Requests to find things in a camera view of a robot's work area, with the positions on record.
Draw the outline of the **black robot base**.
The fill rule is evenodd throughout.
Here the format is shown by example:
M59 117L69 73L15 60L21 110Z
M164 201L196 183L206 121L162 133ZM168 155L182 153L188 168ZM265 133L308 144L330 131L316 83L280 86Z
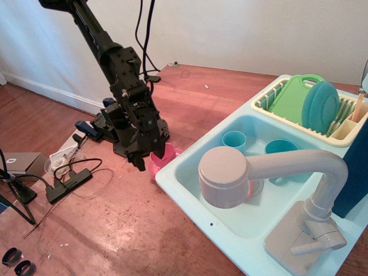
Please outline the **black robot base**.
M113 144L113 152L127 158L130 162L148 156L152 150L143 141L139 132L118 109L108 107L101 109L91 121L94 129L102 133L102 138Z

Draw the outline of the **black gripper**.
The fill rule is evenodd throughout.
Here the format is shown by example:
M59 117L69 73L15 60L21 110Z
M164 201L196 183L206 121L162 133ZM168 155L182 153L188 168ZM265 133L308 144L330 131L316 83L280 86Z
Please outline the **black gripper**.
M160 118L155 109L138 109L134 121L136 128L128 147L128 156L131 163L139 170L145 171L145 163L142 156L154 152L154 155L162 159L165 155L166 141L168 140L168 125Z

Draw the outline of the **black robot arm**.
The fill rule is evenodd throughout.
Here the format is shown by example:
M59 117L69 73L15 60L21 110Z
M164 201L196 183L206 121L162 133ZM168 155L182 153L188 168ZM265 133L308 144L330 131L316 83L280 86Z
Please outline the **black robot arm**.
M110 38L86 1L41 1L40 4L72 15L110 84L113 98L104 99L104 107L91 121L97 136L112 142L115 154L144 171L144 157L154 153L162 158L170 135L153 102L153 85L139 77L141 60L137 53Z

